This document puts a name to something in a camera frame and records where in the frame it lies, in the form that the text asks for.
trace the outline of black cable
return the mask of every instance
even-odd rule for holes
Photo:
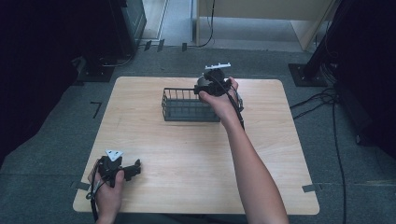
[[[336,150],[336,154],[337,154],[337,160],[338,160],[338,165],[340,167],[340,173],[341,173],[341,178],[342,178],[342,185],[343,185],[343,206],[344,206],[344,211],[343,211],[343,224],[347,223],[347,185],[346,185],[346,179],[345,179],[345,173],[344,173],[344,168],[343,165],[341,163],[341,157],[340,157],[340,149],[338,146],[338,138],[337,138],[337,129],[336,129],[336,122],[335,122],[335,105],[338,102],[338,96],[336,94],[329,94],[326,93],[326,91],[333,91],[333,88],[329,88],[326,89],[324,91],[322,91],[321,93],[315,94],[313,96],[311,96],[310,98],[308,98],[305,101],[302,101],[296,105],[292,105],[290,107],[290,109],[297,107],[299,105],[304,105],[307,102],[314,100],[314,99],[318,99],[320,98],[322,100],[322,103],[320,105],[317,105],[316,107],[314,107],[313,109],[307,110],[303,113],[301,113],[300,115],[294,117],[293,119],[297,119],[302,117],[303,115],[314,111],[315,109],[326,105],[326,104],[332,104],[332,129],[333,129],[333,136],[334,136],[334,144],[335,144],[335,150]],[[325,100],[325,97],[331,97],[330,100]]]
[[[95,188],[96,187],[95,186],[96,185],[96,182],[95,182],[96,172],[97,172],[97,169],[99,167],[99,163],[100,162],[102,162],[102,161],[101,160],[97,161],[95,166],[94,166],[94,168],[93,168],[92,181],[91,181],[91,192],[90,192],[90,194],[91,194],[91,209],[92,209],[93,219],[94,219],[95,222],[99,218],[98,212],[96,210],[96,193],[98,192],[99,188],[101,188],[106,183],[106,181],[104,180],[106,177],[103,176],[103,177],[101,177],[101,180],[104,180],[104,181],[99,185],[99,187],[97,189]]]
[[[315,107],[312,108],[312,109],[306,110],[305,112],[303,112],[303,113],[301,113],[301,114],[299,114],[299,115],[293,117],[293,119],[298,119],[298,118],[300,118],[300,117],[302,117],[302,116],[304,116],[304,115],[306,115],[306,114],[308,114],[308,113],[310,113],[310,112],[312,112],[312,111],[314,111],[314,110],[320,108],[320,107],[323,106],[323,105],[330,105],[330,104],[333,104],[333,103],[336,101],[336,96],[335,96],[335,94],[330,94],[330,93],[327,93],[327,92],[326,92],[326,91],[333,91],[333,90],[334,90],[333,88],[325,89],[325,90],[323,90],[321,93],[317,93],[317,94],[315,94],[315,95],[309,97],[307,100],[304,100],[304,101],[302,101],[302,102],[300,102],[300,103],[298,103],[298,104],[295,104],[295,105],[290,106],[290,109],[293,109],[293,108],[295,108],[295,107],[297,107],[297,106],[305,105],[306,103],[308,103],[308,102],[310,102],[310,101],[312,101],[312,100],[320,99],[320,100],[322,101],[321,104],[315,106]]]
[[[236,112],[236,116],[238,117],[239,122],[241,123],[242,128],[245,130],[244,119],[242,118],[241,112],[239,111],[238,105],[236,104],[235,100],[233,99],[233,97],[231,96],[231,94],[228,93],[227,90],[225,90],[225,88],[221,85],[221,83],[220,83],[217,79],[215,79],[215,78],[214,78],[212,75],[210,75],[210,74],[209,74],[209,76],[212,77],[212,79],[214,79],[214,80],[219,84],[219,86],[221,86],[221,88],[224,90],[224,92],[227,94],[228,99],[230,100],[231,104],[233,105],[233,109],[234,109],[235,112]]]
[[[209,37],[209,39],[206,41],[206,43],[204,43],[203,45],[200,45],[200,46],[192,46],[193,48],[202,48],[202,47],[206,46],[206,45],[210,42],[210,40],[212,39],[212,37],[213,37],[213,17],[214,17],[214,15],[215,15],[215,3],[216,3],[216,0],[213,0],[212,15],[211,15],[211,19],[210,19],[210,37]]]
[[[96,197],[96,192],[93,192],[94,188],[95,188],[95,178],[96,178],[96,171],[99,167],[99,162],[97,161],[95,166],[93,167],[92,170],[92,179],[91,179],[91,209],[92,209],[92,215],[93,215],[93,220],[96,222],[99,218],[98,216],[98,212],[96,210],[96,201],[95,201],[95,197]]]
[[[343,164],[341,163],[341,158],[340,158],[340,149],[338,147],[338,138],[337,138],[337,129],[335,125],[335,104],[336,102],[332,104],[332,129],[334,133],[334,143],[335,143],[335,150],[337,152],[337,159],[338,159],[338,164],[340,166],[340,172],[341,172],[341,177],[343,180],[343,198],[344,198],[344,213],[343,213],[343,223],[347,223],[347,186],[346,186],[346,178],[344,174],[344,168]]]
[[[320,65],[320,72],[323,74],[332,84],[336,82],[336,79],[333,75],[333,70],[326,63],[322,63]]]
[[[102,66],[102,67],[120,67],[120,66],[123,66],[123,65],[129,63],[129,62],[132,60],[133,57],[134,57],[134,55],[131,54],[131,56],[130,56],[125,62],[123,62],[123,63],[100,64],[100,66]]]

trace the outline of metal wire basket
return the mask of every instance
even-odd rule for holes
[[[164,88],[162,106],[165,121],[220,121],[212,106],[202,103],[194,89]]]

